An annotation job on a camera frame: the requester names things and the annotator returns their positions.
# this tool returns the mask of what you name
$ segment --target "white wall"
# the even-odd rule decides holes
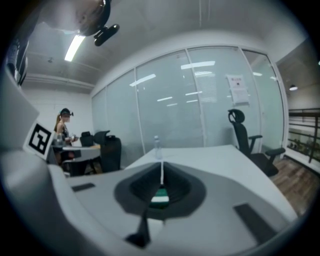
[[[261,39],[245,33],[230,30],[197,30],[186,32],[170,38],[165,38],[145,47],[143,50],[128,56],[111,70],[107,70],[106,74],[99,79],[97,85],[92,90],[91,96],[97,94],[103,87],[110,84],[125,72],[144,62],[176,50],[207,45],[237,45],[267,52],[267,48]]]
[[[59,111],[67,108],[74,113],[70,123],[66,124],[70,133],[79,137],[82,132],[93,133],[92,104],[89,94],[23,87],[22,91],[40,112],[37,120],[48,129],[54,129]]]
[[[264,38],[267,52],[273,62],[278,62],[308,37],[299,21],[287,12],[274,24]]]
[[[314,84],[290,91],[287,96],[289,109],[320,108],[320,84]]]

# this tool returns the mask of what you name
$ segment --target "ceiling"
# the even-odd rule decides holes
[[[119,32],[100,47],[94,45],[92,36],[85,38],[72,62],[64,58],[74,35],[38,24],[29,39],[23,86],[41,86],[45,76],[50,83],[58,78],[60,86],[80,84],[89,93],[114,65],[163,38],[224,29],[263,40],[281,15],[265,0],[113,0],[107,26],[119,24]]]
[[[320,86],[320,65],[315,48],[310,39],[305,40],[278,63],[285,89],[291,85],[303,89],[306,86]]]

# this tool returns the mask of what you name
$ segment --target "black rubber pad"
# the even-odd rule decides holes
[[[82,191],[82,190],[87,190],[87,189],[90,189],[90,188],[93,188],[95,187],[94,184],[92,183],[86,183],[86,184],[82,184],[82,185],[78,185],[78,186],[72,186],[72,190],[74,192],[79,192],[79,191]]]
[[[259,245],[267,242],[277,234],[277,232],[275,232],[249,204],[245,203],[235,206],[234,210],[250,230]]]

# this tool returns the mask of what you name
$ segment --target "ceiling light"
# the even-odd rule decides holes
[[[295,91],[295,90],[298,90],[298,87],[296,87],[295,85],[291,85],[289,90],[290,91]]]
[[[70,47],[65,55],[64,60],[67,62],[72,62],[79,46],[81,45],[82,41],[85,39],[85,36],[76,35],[70,44]]]
[[[172,99],[172,97],[160,98],[157,100],[157,102],[162,102],[162,101],[166,101],[166,100],[170,100],[170,99]]]
[[[148,75],[148,76],[146,76],[146,77],[143,77],[143,78],[139,79],[138,81],[135,81],[135,82],[133,82],[133,83],[130,83],[129,85],[133,87],[133,86],[136,86],[136,85],[138,85],[138,84],[141,84],[141,83],[143,83],[143,82],[145,82],[145,81],[148,81],[148,80],[150,80],[150,79],[152,79],[152,78],[155,78],[155,77],[156,77],[155,74],[151,74],[151,75]]]
[[[197,102],[198,100],[195,99],[195,100],[188,100],[186,103],[190,103],[190,102]]]
[[[194,94],[202,94],[202,91],[195,91],[195,92],[186,93],[185,96],[194,95]]]
[[[211,75],[211,71],[200,71],[200,72],[194,72],[195,76],[205,76],[205,75]]]
[[[196,62],[196,63],[182,65],[181,69],[186,70],[186,69],[191,69],[191,68],[214,66],[215,63],[216,63],[215,61]]]

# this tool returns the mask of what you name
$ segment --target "paper sign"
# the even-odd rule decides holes
[[[231,94],[232,94],[232,100],[234,104],[249,102],[247,89],[232,89]]]
[[[242,75],[226,75],[233,104],[249,103],[248,90]]]
[[[230,89],[247,89],[242,75],[227,75]]]
[[[36,120],[24,141],[23,149],[47,160],[54,134],[54,131],[45,128]]]

